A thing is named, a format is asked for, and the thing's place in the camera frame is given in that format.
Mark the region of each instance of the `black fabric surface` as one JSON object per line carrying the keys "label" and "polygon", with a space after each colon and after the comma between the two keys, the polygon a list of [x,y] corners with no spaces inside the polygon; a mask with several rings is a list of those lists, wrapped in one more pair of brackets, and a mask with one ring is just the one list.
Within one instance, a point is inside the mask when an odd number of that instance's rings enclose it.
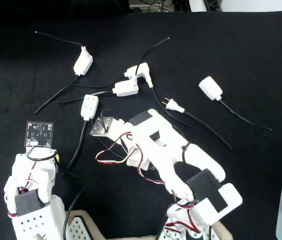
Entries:
{"label": "black fabric surface", "polygon": [[[233,183],[242,195],[243,204],[222,219],[234,239],[276,239],[282,186],[282,12],[151,13],[103,20],[0,23],[0,239],[15,237],[6,216],[3,187],[15,155],[24,151],[26,121],[54,122],[52,145],[64,166],[77,147],[83,125],[80,102],[52,103],[33,115],[73,79],[80,53],[79,47],[34,35],[34,30],[84,43],[94,62],[79,82],[91,85],[118,78],[146,49],[170,36],[146,59],[159,98],[173,98],[205,120],[232,144],[233,151],[186,116],[172,113],[193,128],[172,121],[145,82],[139,84],[137,95],[100,97],[99,109],[109,108],[124,120],[150,108],[163,114],[223,166],[223,183]],[[273,131],[251,127],[209,100],[198,87],[209,75],[223,89],[229,106]],[[93,92],[98,91],[72,89],[59,99]],[[97,164],[94,156],[102,149],[95,138],[85,135],[72,172],[83,176],[88,187],[75,209],[86,210],[106,238],[156,234],[172,196],[164,186],[138,176],[134,167]],[[198,172],[183,164],[175,168],[184,180]],[[158,177],[155,171],[145,174]],[[81,186],[71,177],[58,177],[53,192],[68,209]]]}

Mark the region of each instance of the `electric cord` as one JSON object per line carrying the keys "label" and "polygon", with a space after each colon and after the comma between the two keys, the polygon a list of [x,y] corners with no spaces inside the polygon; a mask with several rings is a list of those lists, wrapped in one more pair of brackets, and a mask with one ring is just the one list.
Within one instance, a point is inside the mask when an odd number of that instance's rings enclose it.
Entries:
{"label": "electric cord", "polygon": [[209,240],[211,240],[211,232],[212,232],[212,226],[209,226]]}
{"label": "electric cord", "polygon": [[190,118],[196,120],[198,123],[206,127],[210,130],[216,137],[218,137],[230,150],[233,150],[232,146],[225,140],[219,133],[217,133],[212,127],[210,127],[207,123],[202,121],[200,118],[194,116],[193,114],[189,113],[188,111],[184,111],[184,114],[188,115]]}
{"label": "electric cord", "polygon": [[[161,8],[161,6],[160,6],[160,5],[155,5],[155,4],[149,3],[149,2],[144,1],[144,0],[140,0],[140,2],[142,2],[142,3],[144,3],[144,4],[148,4],[148,5],[150,5],[150,6],[154,6],[154,7]],[[166,10],[167,12],[171,13],[171,11],[170,11],[170,10],[168,10],[168,9],[166,9],[165,7],[162,7],[162,9],[164,9],[164,10]]]}
{"label": "electric cord", "polygon": [[58,152],[55,150],[54,153],[50,156],[46,156],[46,157],[43,157],[43,158],[34,158],[34,157],[30,157],[29,155],[32,153],[33,149],[35,148],[39,148],[40,146],[33,146],[26,154],[26,157],[32,161],[35,161],[35,162],[42,162],[42,161],[45,161],[45,160],[49,160],[49,159],[53,159],[57,154]]}
{"label": "electric cord", "polygon": [[237,116],[239,119],[245,121],[246,123],[254,126],[254,127],[257,127],[257,128],[261,128],[261,129],[265,129],[265,130],[268,130],[268,131],[272,131],[272,128],[270,127],[267,127],[267,126],[261,126],[261,125],[258,125],[258,124],[255,124],[249,120],[247,120],[246,118],[244,118],[243,116],[240,116],[238,113],[236,113],[231,107],[229,107],[222,99],[219,100],[219,102],[226,108],[228,109],[232,114],[234,114],[235,116]]}
{"label": "electric cord", "polygon": [[84,123],[83,123],[83,127],[82,127],[82,131],[81,131],[81,136],[80,136],[80,139],[79,139],[79,143],[77,145],[77,148],[74,152],[74,155],[72,157],[72,159],[70,160],[70,162],[68,163],[68,165],[66,166],[64,172],[62,173],[61,175],[61,178],[64,177],[64,175],[70,170],[70,168],[72,167],[72,165],[74,164],[75,160],[77,159],[78,157],[78,154],[81,150],[81,147],[82,147],[82,143],[83,143],[83,140],[85,138],[85,133],[86,133],[86,129],[87,129],[87,124],[88,124],[88,121],[85,120]]}
{"label": "electric cord", "polygon": [[155,49],[156,47],[160,46],[161,44],[165,43],[166,41],[169,41],[170,40],[170,37],[166,37],[165,39],[163,39],[162,41],[159,41],[157,44],[155,44],[153,47],[151,47],[150,49],[148,49],[147,51],[145,51],[145,53],[142,55],[141,57],[141,60],[139,61],[139,63],[137,64],[136,66],[136,69],[135,69],[135,74],[134,75],[137,75],[138,73],[138,69],[139,69],[139,66],[140,64],[142,63],[142,61],[146,58],[146,56],[153,50]]}
{"label": "electric cord", "polygon": [[68,88],[70,88],[71,84],[74,84],[77,79],[79,79],[78,75],[75,76],[75,78],[73,79],[73,81],[70,84],[60,89],[57,93],[55,93],[52,97],[50,97],[45,103],[39,106],[37,110],[35,110],[34,114],[37,115],[43,108],[45,108],[49,103],[51,103],[54,99],[56,99],[61,93],[63,93]]}
{"label": "electric cord", "polygon": [[67,211],[66,215],[65,215],[65,219],[64,219],[64,224],[63,224],[63,240],[67,240],[67,236],[66,236],[66,230],[67,230],[67,224],[68,224],[68,220],[71,214],[72,209],[74,208],[75,204],[77,203],[78,199],[80,198],[81,194],[84,192],[84,190],[86,189],[88,183],[86,182],[83,187],[81,188],[81,190],[77,193],[77,195],[75,196],[75,198],[73,199],[69,210]]}
{"label": "electric cord", "polygon": [[117,81],[119,81],[120,79],[122,79],[124,77],[125,76],[120,76],[116,80],[114,80],[113,82],[106,84],[106,85],[103,85],[103,86],[91,86],[91,85],[81,85],[81,84],[71,84],[71,86],[77,87],[77,88],[86,88],[86,89],[104,89],[104,88],[112,86],[113,84],[115,84]]}
{"label": "electric cord", "polygon": [[156,94],[156,92],[155,92],[155,90],[154,90],[153,87],[151,88],[151,90],[152,90],[152,93],[153,93],[153,95],[154,95],[154,98],[155,98],[155,100],[157,101],[157,103],[159,104],[159,106],[162,108],[163,111],[165,111],[166,114],[168,114],[168,115],[170,116],[170,118],[172,118],[173,120],[177,121],[178,123],[180,123],[180,124],[182,124],[182,125],[184,125],[184,126],[186,126],[186,127],[189,127],[189,128],[192,127],[191,125],[189,125],[189,124],[187,124],[187,123],[185,123],[185,122],[183,122],[183,121],[180,121],[179,119],[177,119],[176,117],[174,117],[171,113],[169,113],[169,112],[166,110],[166,108],[161,105],[161,102],[159,101],[159,99],[158,99],[158,97],[157,97],[157,94]]}
{"label": "electric cord", "polygon": [[[96,136],[96,139],[97,139],[106,149],[109,148],[109,146],[106,145],[98,136]],[[111,152],[112,154],[114,154],[115,156],[117,156],[117,157],[120,158],[120,159],[124,159],[124,158],[125,158],[124,156],[121,156],[121,155],[117,154],[117,153],[116,153],[115,151],[113,151],[112,149],[109,149],[109,152]]]}
{"label": "electric cord", "polygon": [[77,42],[77,41],[64,40],[64,39],[61,39],[59,37],[56,37],[56,36],[53,36],[53,35],[50,35],[50,34],[47,34],[47,33],[44,33],[44,32],[40,32],[40,31],[34,31],[34,33],[35,34],[41,34],[41,35],[56,39],[56,40],[59,40],[59,41],[64,42],[64,43],[79,45],[80,47],[83,47],[83,44],[80,43],[80,42]]}
{"label": "electric cord", "polygon": [[[89,93],[89,95],[98,96],[98,95],[110,94],[110,93],[113,93],[112,90]],[[69,100],[56,101],[55,103],[56,104],[70,104],[70,103],[74,103],[74,102],[83,100],[84,98],[85,98],[85,96],[80,96],[80,97],[69,99]]]}
{"label": "electric cord", "polygon": [[110,111],[110,109],[106,108],[106,109],[103,109],[100,113],[100,121],[101,121],[102,128],[107,133],[109,131],[109,128],[106,127],[106,124],[105,124],[105,120],[104,120],[105,112],[111,112],[111,111]]}

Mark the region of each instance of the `circuit board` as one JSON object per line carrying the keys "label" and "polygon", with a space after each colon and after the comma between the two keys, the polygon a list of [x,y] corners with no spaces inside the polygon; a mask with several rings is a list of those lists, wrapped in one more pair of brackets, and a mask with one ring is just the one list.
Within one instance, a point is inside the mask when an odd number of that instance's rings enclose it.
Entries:
{"label": "circuit board", "polygon": [[53,123],[27,121],[25,134],[25,147],[33,146],[34,142],[38,142],[39,147],[52,146]]}

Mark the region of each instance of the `white cable connector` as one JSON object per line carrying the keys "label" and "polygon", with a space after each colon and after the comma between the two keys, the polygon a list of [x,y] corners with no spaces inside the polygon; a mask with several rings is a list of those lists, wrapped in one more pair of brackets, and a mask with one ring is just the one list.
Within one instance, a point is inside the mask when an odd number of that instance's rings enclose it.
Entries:
{"label": "white cable connector", "polygon": [[98,96],[86,94],[83,99],[81,116],[85,121],[93,119],[96,115],[97,107],[99,104]]}
{"label": "white cable connector", "polygon": [[85,46],[81,47],[81,54],[76,60],[73,70],[75,75],[85,75],[93,62],[92,56],[89,54]]}
{"label": "white cable connector", "polygon": [[174,101],[172,98],[168,99],[168,98],[165,97],[164,99],[168,101],[167,103],[162,101],[162,103],[165,105],[166,109],[178,111],[179,113],[182,113],[182,114],[185,112],[185,109],[183,107],[180,107],[177,104],[177,102]]}
{"label": "white cable connector", "polygon": [[136,65],[128,68],[124,73],[124,76],[129,78],[129,80],[117,82],[112,89],[113,93],[118,97],[137,94],[139,92],[138,78],[140,77],[145,79],[149,88],[153,88],[150,69],[146,62],[141,63],[138,69]]}
{"label": "white cable connector", "polygon": [[221,94],[223,93],[222,89],[219,87],[216,81],[213,80],[212,77],[207,76],[205,79],[203,79],[199,83],[199,87],[212,101],[219,101],[221,99]]}

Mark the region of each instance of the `black power cord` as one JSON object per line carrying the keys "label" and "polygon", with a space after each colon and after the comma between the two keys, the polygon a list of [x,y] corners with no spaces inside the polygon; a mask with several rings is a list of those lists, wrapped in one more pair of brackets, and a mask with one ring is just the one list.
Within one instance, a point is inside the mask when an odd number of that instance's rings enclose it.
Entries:
{"label": "black power cord", "polygon": [[226,108],[228,109],[232,114],[234,114],[235,116],[237,116],[239,119],[245,121],[246,123],[254,126],[254,127],[257,127],[257,128],[261,128],[261,129],[265,129],[265,130],[268,130],[268,131],[272,131],[272,128],[270,127],[267,127],[267,126],[261,126],[261,125],[258,125],[258,124],[255,124],[249,120],[247,120],[246,118],[244,118],[243,116],[240,116],[238,113],[236,113],[231,107],[229,107],[222,99],[219,100],[219,102]]}
{"label": "black power cord", "polygon": [[54,99],[56,99],[61,93],[63,93],[65,90],[71,87],[72,84],[75,83],[75,81],[79,79],[79,76],[76,75],[73,81],[60,89],[57,93],[55,93],[52,97],[50,97],[45,103],[43,103],[41,106],[38,107],[37,110],[34,111],[34,114],[37,115],[43,108],[45,108],[49,103],[51,103]]}
{"label": "black power cord", "polygon": [[155,100],[157,101],[157,103],[159,104],[159,106],[162,108],[162,110],[165,111],[166,114],[168,114],[173,120],[177,121],[178,123],[180,123],[180,124],[182,124],[182,125],[184,125],[184,126],[186,126],[186,127],[189,127],[189,128],[192,127],[191,125],[189,125],[189,124],[187,124],[187,123],[185,123],[185,122],[183,122],[183,121],[180,121],[179,119],[177,119],[176,117],[174,117],[171,113],[169,113],[169,112],[166,110],[166,108],[161,105],[161,102],[159,101],[159,99],[158,99],[158,97],[157,97],[157,94],[156,94],[156,92],[155,92],[155,90],[154,90],[153,87],[151,88],[151,90],[152,90],[152,93],[153,93],[153,95],[154,95]]}
{"label": "black power cord", "polygon": [[64,175],[70,170],[70,168],[72,167],[72,165],[74,164],[75,160],[78,157],[78,154],[79,154],[79,152],[81,150],[81,147],[82,147],[83,139],[85,137],[85,133],[86,133],[86,129],[87,129],[87,124],[88,124],[88,121],[85,120],[84,123],[83,123],[82,131],[81,131],[81,136],[80,136],[77,148],[76,148],[76,150],[74,152],[74,155],[73,155],[72,159],[70,160],[70,162],[66,166],[64,172],[62,173],[61,178],[63,178]]}
{"label": "black power cord", "polygon": [[66,215],[65,215],[65,220],[64,220],[64,224],[63,224],[63,240],[67,240],[67,236],[66,236],[66,230],[67,230],[67,224],[68,224],[68,220],[71,214],[72,209],[74,208],[75,204],[77,203],[78,199],[80,198],[81,194],[84,192],[84,190],[86,189],[88,183],[85,183],[83,185],[83,187],[81,188],[81,190],[77,193],[77,195],[75,196],[75,198],[73,199],[69,210],[67,211]]}
{"label": "black power cord", "polygon": [[146,58],[146,56],[153,50],[155,49],[156,47],[160,46],[161,44],[165,43],[166,41],[169,41],[170,40],[170,37],[166,37],[165,39],[163,39],[162,41],[159,41],[156,45],[154,45],[153,47],[151,47],[150,49],[146,50],[144,52],[144,54],[142,55],[141,57],[141,60],[139,61],[139,63],[137,64],[136,66],[136,69],[135,69],[135,75],[137,75],[138,73],[138,69],[139,69],[139,66],[140,64],[142,63],[142,61]]}
{"label": "black power cord", "polygon": [[[93,95],[93,96],[97,96],[97,95],[103,95],[103,94],[111,94],[113,93],[112,90],[108,90],[108,91],[99,91],[99,92],[95,92],[95,93],[88,93],[89,95]],[[85,96],[80,96],[74,99],[70,99],[70,100],[64,100],[64,101],[57,101],[57,104],[70,104],[70,103],[74,103],[80,100],[83,100],[85,98]]]}
{"label": "black power cord", "polygon": [[210,127],[207,123],[202,121],[200,118],[194,116],[193,114],[184,111],[184,114],[188,115],[190,118],[196,120],[198,123],[202,124],[204,127],[209,129],[215,136],[217,136],[225,145],[228,146],[229,149],[233,150],[232,146],[225,140],[219,133],[217,133],[212,127]]}

